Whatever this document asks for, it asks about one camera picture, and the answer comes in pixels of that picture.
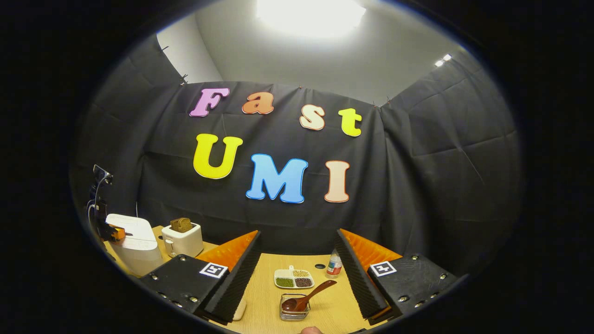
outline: black fabric backdrop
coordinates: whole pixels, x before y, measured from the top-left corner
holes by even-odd
[[[494,255],[516,218],[519,142],[485,70],[467,53],[452,55],[379,107],[281,84],[180,86],[180,75],[153,36],[115,69],[81,119],[71,169],[81,218],[96,163],[115,176],[104,193],[108,212],[134,216],[138,209],[153,226],[186,216],[203,227],[208,242],[259,229],[266,253],[327,254],[336,229],[345,228],[400,254],[427,254],[455,275],[474,272]],[[189,116],[202,89],[222,87],[230,95],[208,116]],[[255,92],[274,94],[272,113],[242,113]],[[299,124],[308,103],[326,112],[320,131]],[[338,111],[346,108],[363,117],[356,125],[359,137],[340,128]],[[213,166],[222,160],[223,137],[243,139],[227,177],[208,179],[194,171],[200,133],[219,138]],[[278,171],[289,159],[307,161],[305,201],[248,199],[255,153],[270,155]],[[324,200],[329,160],[350,163],[345,203]]]

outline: plastic bottle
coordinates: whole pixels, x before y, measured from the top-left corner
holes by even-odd
[[[336,278],[342,269],[342,261],[340,261],[340,256],[338,255],[338,251],[334,249],[332,254],[330,255],[330,263],[328,264],[328,269],[326,269],[326,277],[327,278]]]

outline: wooden table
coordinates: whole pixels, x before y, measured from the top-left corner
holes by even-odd
[[[165,252],[165,244],[159,239],[162,226],[153,228],[157,237],[159,249],[163,256],[163,262],[171,259]],[[130,273],[119,257],[113,252],[108,242],[105,242],[108,252],[116,258],[117,264]],[[204,250],[211,250],[217,245],[204,242]],[[254,274],[249,280],[245,289],[244,298],[247,302],[244,316],[241,320],[223,326],[216,322],[216,325],[229,330],[244,334],[297,334],[303,328],[309,326],[318,327],[324,334],[344,334],[355,332],[362,328],[372,328],[384,324],[370,326],[363,319],[359,306],[350,288],[349,280],[345,270],[340,272],[334,280],[338,282],[335,286],[320,292],[309,301],[311,311],[304,320],[298,322],[287,322],[279,317],[280,295],[284,293],[309,294],[316,286],[327,280],[324,273],[326,269],[317,269],[315,265],[322,263],[328,265],[330,255],[315,256],[294,256],[262,253],[260,261],[256,265]],[[309,289],[280,289],[274,285],[274,271],[276,269],[288,269],[293,266],[295,269],[304,269],[311,273],[315,286]]]

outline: bottle label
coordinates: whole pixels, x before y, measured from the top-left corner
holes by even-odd
[[[338,275],[338,273],[340,273],[341,268],[342,268],[342,262],[336,262],[336,261],[330,260],[330,263],[328,264],[328,269],[326,270],[326,272],[328,273],[328,275]]]

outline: wooden spoon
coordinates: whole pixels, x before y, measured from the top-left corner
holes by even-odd
[[[315,296],[318,292],[321,292],[322,290],[333,286],[336,283],[336,281],[329,279],[324,283],[318,285],[317,288],[315,288],[312,292],[309,293],[309,295],[305,297],[287,299],[283,302],[283,304],[280,305],[280,308],[283,311],[287,312],[303,312],[307,308],[307,302],[311,297]]]

